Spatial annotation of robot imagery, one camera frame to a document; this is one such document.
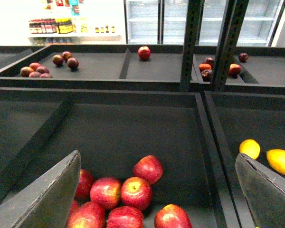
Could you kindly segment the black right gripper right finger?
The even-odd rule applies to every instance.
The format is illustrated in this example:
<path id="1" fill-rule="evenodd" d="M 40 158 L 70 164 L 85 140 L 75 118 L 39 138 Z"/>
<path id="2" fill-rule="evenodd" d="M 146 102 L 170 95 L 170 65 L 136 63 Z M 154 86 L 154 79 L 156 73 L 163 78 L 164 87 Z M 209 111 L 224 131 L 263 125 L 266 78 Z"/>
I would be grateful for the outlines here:
<path id="1" fill-rule="evenodd" d="M 235 169 L 249 209 L 260 228 L 285 228 L 285 178 L 240 153 Z"/>

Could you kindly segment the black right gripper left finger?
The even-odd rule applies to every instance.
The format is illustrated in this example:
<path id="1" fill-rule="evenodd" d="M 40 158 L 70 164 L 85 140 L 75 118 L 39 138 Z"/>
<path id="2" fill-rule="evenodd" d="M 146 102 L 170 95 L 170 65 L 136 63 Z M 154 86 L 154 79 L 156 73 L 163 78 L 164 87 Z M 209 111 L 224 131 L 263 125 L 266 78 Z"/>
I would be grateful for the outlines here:
<path id="1" fill-rule="evenodd" d="M 0 205 L 0 228 L 62 228 L 78 186 L 81 155 L 71 152 Z"/>

